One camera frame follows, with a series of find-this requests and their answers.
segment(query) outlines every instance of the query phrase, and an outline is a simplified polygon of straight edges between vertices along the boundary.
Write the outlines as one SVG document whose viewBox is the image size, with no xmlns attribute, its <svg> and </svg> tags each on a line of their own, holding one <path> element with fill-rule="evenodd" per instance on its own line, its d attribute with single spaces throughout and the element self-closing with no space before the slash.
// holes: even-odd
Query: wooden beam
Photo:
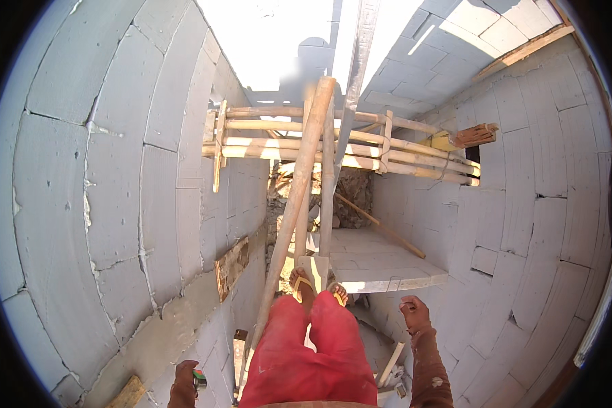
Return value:
<svg viewBox="0 0 612 408">
<path fill-rule="evenodd" d="M 241 374 L 245 367 L 245 343 L 247 342 L 247 330 L 237 329 L 234 334 L 234 375 L 236 376 L 236 388 L 240 387 Z"/>
<path fill-rule="evenodd" d="M 220 303 L 234 287 L 236 281 L 249 265 L 249 237 L 245 236 L 228 250 L 222 258 L 215 261 L 215 276 L 218 283 Z"/>
<path fill-rule="evenodd" d="M 145 394 L 143 383 L 137 376 L 132 375 L 120 394 L 112 399 L 106 408 L 134 408 L 143 394 Z"/>
<path fill-rule="evenodd" d="M 213 155 L 213 192 L 220 189 L 220 165 L 222 164 L 222 144 L 224 143 L 224 124 L 226 122 L 226 99 L 220 103 L 217 135 L 215 135 L 215 154 Z"/>
<path fill-rule="evenodd" d="M 390 139 L 392 138 L 392 110 L 386 112 L 386 124 L 383 130 L 383 151 L 381 151 L 381 173 L 388 171 L 388 159 L 390 157 Z"/>
<path fill-rule="evenodd" d="M 472 78 L 472 81 L 481 81 L 483 78 L 488 77 L 493 73 L 504 69 L 505 67 L 509 67 L 517 61 L 523 60 L 531 53 L 536 52 L 540 48 L 549 45 L 553 41 L 559 40 L 560 38 L 567 34 L 571 34 L 574 31 L 575 28 L 572 25 L 558 25 L 557 27 L 548 30 L 544 34 L 532 38 L 529 42 L 518 46 L 514 50 L 507 52 L 502 57 L 489 64 L 487 67 L 483 68 L 483 70 Z"/>
</svg>

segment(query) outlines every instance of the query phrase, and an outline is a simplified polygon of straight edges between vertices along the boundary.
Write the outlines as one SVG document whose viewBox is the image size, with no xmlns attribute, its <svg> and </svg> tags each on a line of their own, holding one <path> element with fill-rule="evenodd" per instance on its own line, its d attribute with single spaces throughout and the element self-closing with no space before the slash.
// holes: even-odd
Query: hand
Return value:
<svg viewBox="0 0 612 408">
<path fill-rule="evenodd" d="M 428 307 L 416 296 L 404 296 L 401 298 L 399 310 L 406 320 L 408 333 L 416 332 L 431 327 Z"/>
<path fill-rule="evenodd" d="M 199 363 L 194 360 L 184 360 L 175 369 L 175 383 L 170 388 L 168 408 L 194 407 L 197 391 L 193 385 L 192 369 Z"/>
</svg>

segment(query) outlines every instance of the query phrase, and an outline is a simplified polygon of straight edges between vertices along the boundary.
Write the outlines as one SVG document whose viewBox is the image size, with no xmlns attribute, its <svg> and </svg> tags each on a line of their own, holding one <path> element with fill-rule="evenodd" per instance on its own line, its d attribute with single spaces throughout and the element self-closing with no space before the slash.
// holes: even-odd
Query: bamboo pole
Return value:
<svg viewBox="0 0 612 408">
<path fill-rule="evenodd" d="M 388 364 L 383 370 L 383 373 L 381 374 L 381 376 L 378 378 L 378 384 L 376 385 L 378 388 L 382 388 L 385 385 L 386 380 L 388 379 L 388 376 L 390 374 L 390 371 L 392 371 L 392 367 L 394 367 L 394 365 L 397 363 L 397 359 L 399 358 L 399 355 L 401 354 L 401 351 L 403 350 L 403 346 L 405 345 L 406 343 L 403 343 L 401 341 L 397 343 L 397 347 L 394 348 L 394 351 L 392 352 L 392 356 L 390 357 Z"/>
<path fill-rule="evenodd" d="M 265 139 L 265 138 L 242 138 L 237 136 L 230 136 L 224 138 L 224 144 L 226 146 L 254 146 L 264 148 L 277 148 L 277 149 L 291 149 L 299 150 L 301 140 L 299 139 Z M 317 144 L 317 150 L 323 151 L 323 144 L 319 142 Z M 367 157 L 380 157 L 382 153 L 381 148 L 372 146 L 361 146 L 359 144 L 348 144 L 346 147 L 345 154 L 348 155 L 359 155 Z M 411 163 L 413 165 L 424 165 L 444 168 L 445 166 L 449 170 L 453 170 L 460 173 L 471 174 L 475 176 L 480 175 L 480 168 L 474 166 L 463 165 L 454 161 L 440 159 L 439 157 L 432 157 L 428 155 L 421 155 L 419 153 L 410 153 L 408 151 L 390 150 L 390 160 L 400 161 L 404 163 Z"/>
<path fill-rule="evenodd" d="M 303 116 L 303 129 L 306 129 L 308 118 L 310 116 L 310 107 L 312 106 L 312 100 L 315 96 L 315 87 L 312 85 L 306 86 L 304 94 L 304 116 Z M 306 234 L 308 233 L 308 210 L 310 206 L 310 183 L 312 179 L 312 173 L 309 174 L 308 184 L 306 185 L 306 192 L 304 192 L 304 199 L 302 206 L 300 207 L 297 215 L 297 224 L 295 225 L 295 253 L 294 259 L 295 264 L 300 257 L 306 255 Z"/>
<path fill-rule="evenodd" d="M 288 106 L 263 106 L 249 108 L 229 108 L 226 113 L 227 118 L 254 118 L 257 116 L 288 116 L 291 118 L 302 118 L 304 111 L 302 108 L 291 108 Z M 342 118 L 342 110 L 335 111 L 335 119 Z M 355 120 L 359 122 L 386 124 L 386 117 L 382 114 L 369 114 L 366 112 L 356 112 Z M 413 131 L 421 131 L 434 135 L 442 129 L 436 126 L 414 120 L 394 117 L 392 124 L 396 127 L 405 127 Z"/>
<path fill-rule="evenodd" d="M 302 131 L 302 124 L 298 122 L 283 122 L 283 121 L 271 121 L 271 120 L 241 120 L 241 119 L 227 119 L 225 127 L 228 129 L 241 129 L 241 130 L 274 130 L 274 131 Z M 337 135 L 339 129 L 335 129 L 335 135 Z M 349 138 L 352 140 L 360 140 L 362 142 L 383 144 L 384 137 L 381 135 L 374 135 L 373 133 L 365 133 L 359 131 L 351 131 Z M 454 160 L 458 163 L 473 166 L 480 169 L 480 164 L 475 161 L 465 159 L 463 157 L 457 157 L 449 155 L 447 151 L 441 151 L 436 148 L 424 146 L 418 143 L 408 142 L 401 139 L 392 139 L 390 147 L 395 149 L 402 149 L 413 151 L 415 153 L 421 153 L 433 157 L 439 157 L 446 160 Z"/>
<path fill-rule="evenodd" d="M 251 349 L 249 351 L 249 361 L 253 359 L 254 351 L 256 347 L 258 347 L 258 342 L 261 340 L 266 323 L 268 322 L 269 308 L 272 305 L 272 299 L 277 290 L 281 269 L 286 262 L 288 245 L 290 244 L 292 232 L 297 223 L 297 213 L 302 203 L 304 193 L 306 192 L 306 186 L 310 178 L 310 172 L 312 172 L 313 163 L 315 162 L 317 142 L 322 134 L 326 110 L 334 92 L 334 85 L 334 78 L 323 76 L 320 78 L 315 90 L 315 96 L 310 110 L 310 118 L 302 136 L 302 145 L 297 153 L 298 158 L 295 165 L 295 173 L 292 177 L 292 185 L 290 187 L 286 209 L 283 214 L 281 229 L 278 231 L 277 241 L 269 264 L 268 278 L 266 280 L 265 289 L 263 290 L 263 298 L 258 311 L 258 319 L 256 320 L 256 329 L 254 330 L 254 337 L 252 338 Z"/>
<path fill-rule="evenodd" d="M 357 206 L 353 202 L 345 199 L 343 196 L 341 196 L 337 192 L 335 193 L 335 196 L 337 198 L 343 200 L 344 202 L 346 202 L 351 208 L 353 208 L 356 211 L 358 211 L 358 213 L 360 213 L 363 216 L 367 217 L 367 219 L 369 221 L 372 221 L 374 224 L 376 224 L 377 226 L 381 227 L 382 230 L 384 230 L 386 233 L 391 235 L 397 241 L 401 242 L 401 244 L 403 246 L 405 246 L 409 251 L 411 251 L 412 253 L 414 253 L 415 255 L 417 255 L 418 257 L 420 257 L 422 259 L 424 259 L 426 257 L 426 255 L 423 252 L 421 252 L 421 250 L 416 248 L 415 245 L 412 245 L 410 242 L 408 242 L 408 241 L 404 240 L 403 238 L 401 238 L 397 233 L 395 233 L 394 231 L 389 229 L 387 226 L 384 226 L 383 224 L 381 224 L 381 222 L 378 219 L 376 219 L 375 217 L 372 217 L 368 213 L 364 212 L 359 206 Z"/>
<path fill-rule="evenodd" d="M 290 116 L 291 118 L 303 117 L 302 108 L 291 108 L 289 106 L 259 106 L 248 108 L 229 108 L 227 118 L 254 118 L 256 116 Z"/>
<path fill-rule="evenodd" d="M 356 148 L 367 148 L 368 146 L 353 146 Z M 202 155 L 210 156 L 213 154 L 214 146 L 202 146 Z M 256 146 L 224 146 L 222 147 L 222 155 L 225 157 L 252 157 L 255 159 L 275 159 L 275 160 L 297 160 L 300 151 L 292 149 L 275 149 L 275 148 L 260 148 Z M 315 154 L 315 161 L 322 162 L 322 154 Z M 359 157 L 353 155 L 345 155 L 343 166 L 365 168 L 367 170 L 378 170 L 380 160 L 370 159 L 368 157 Z M 400 163 L 388 163 L 388 172 L 397 174 L 416 175 L 418 177 L 428 177 L 434 180 L 444 180 L 467 185 L 479 185 L 480 181 L 476 178 L 467 177 L 460 174 L 445 173 L 443 170 L 435 170 L 430 168 L 416 167 L 410 165 L 402 165 Z"/>
<path fill-rule="evenodd" d="M 334 219 L 334 102 L 324 120 L 324 137 L 322 138 L 322 207 L 320 210 L 320 257 L 331 253 L 331 231 Z"/>
</svg>

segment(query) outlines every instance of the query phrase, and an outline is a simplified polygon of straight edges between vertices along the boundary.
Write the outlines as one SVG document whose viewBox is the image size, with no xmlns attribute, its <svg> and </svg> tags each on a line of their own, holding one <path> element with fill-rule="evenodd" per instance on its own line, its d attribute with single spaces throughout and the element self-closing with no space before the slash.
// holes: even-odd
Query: flip-flop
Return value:
<svg viewBox="0 0 612 408">
<path fill-rule="evenodd" d="M 299 303 L 302 303 L 302 299 L 298 298 L 297 294 L 299 293 L 300 283 L 302 282 L 304 282 L 306 285 L 309 285 L 310 289 L 312 290 L 312 285 L 310 284 L 310 281 L 308 279 L 305 279 L 303 276 L 297 275 L 297 280 L 295 281 L 295 287 L 292 290 L 292 297 L 295 298 L 297 302 Z"/>
<path fill-rule="evenodd" d="M 329 292 L 331 292 L 331 288 L 333 288 L 335 285 L 342 286 L 338 282 L 331 282 L 331 284 L 326 289 Z M 343 298 L 338 294 L 338 292 L 333 293 L 333 296 L 334 296 L 334 298 L 336 298 L 338 300 L 338 303 L 340 304 L 340 306 L 344 307 Z"/>
</svg>

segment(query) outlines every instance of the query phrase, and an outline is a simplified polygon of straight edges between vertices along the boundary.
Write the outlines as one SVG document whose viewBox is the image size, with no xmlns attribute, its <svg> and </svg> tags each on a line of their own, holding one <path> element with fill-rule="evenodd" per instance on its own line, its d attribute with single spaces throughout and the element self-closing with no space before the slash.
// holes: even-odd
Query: person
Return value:
<svg viewBox="0 0 612 408">
<path fill-rule="evenodd" d="M 376 406 L 376 380 L 365 357 L 356 318 L 344 307 L 349 298 L 346 290 L 332 283 L 315 295 L 310 285 L 299 285 L 303 282 L 300 277 L 308 280 L 301 267 L 292 271 L 290 284 L 297 287 L 302 303 L 282 296 L 270 309 L 239 408 L 279 403 L 283 403 L 282 408 Z M 414 360 L 410 406 L 452 408 L 449 379 L 428 308 L 418 297 L 404 296 L 399 310 L 411 335 Z M 304 346 L 309 323 L 310 340 L 317 352 Z M 196 364 L 188 360 L 177 366 L 168 408 L 194 406 L 197 394 L 192 386 L 192 369 Z"/>
</svg>

